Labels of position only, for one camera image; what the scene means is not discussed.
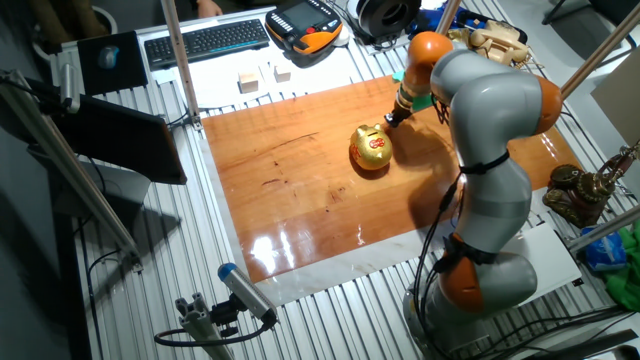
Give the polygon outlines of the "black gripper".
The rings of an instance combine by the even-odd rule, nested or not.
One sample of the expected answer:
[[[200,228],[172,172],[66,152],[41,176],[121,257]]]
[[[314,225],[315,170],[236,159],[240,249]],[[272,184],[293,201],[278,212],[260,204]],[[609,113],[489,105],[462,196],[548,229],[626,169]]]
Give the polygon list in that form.
[[[402,107],[394,108],[389,114],[384,116],[386,123],[392,128],[397,128],[404,120],[412,115],[411,110]]]

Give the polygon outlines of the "person hand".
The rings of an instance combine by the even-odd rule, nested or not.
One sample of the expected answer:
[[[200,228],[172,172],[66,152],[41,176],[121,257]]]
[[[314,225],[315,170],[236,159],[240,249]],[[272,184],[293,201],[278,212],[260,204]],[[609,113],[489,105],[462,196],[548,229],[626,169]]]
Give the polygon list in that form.
[[[214,0],[197,0],[197,14],[199,18],[221,16],[223,10]]]

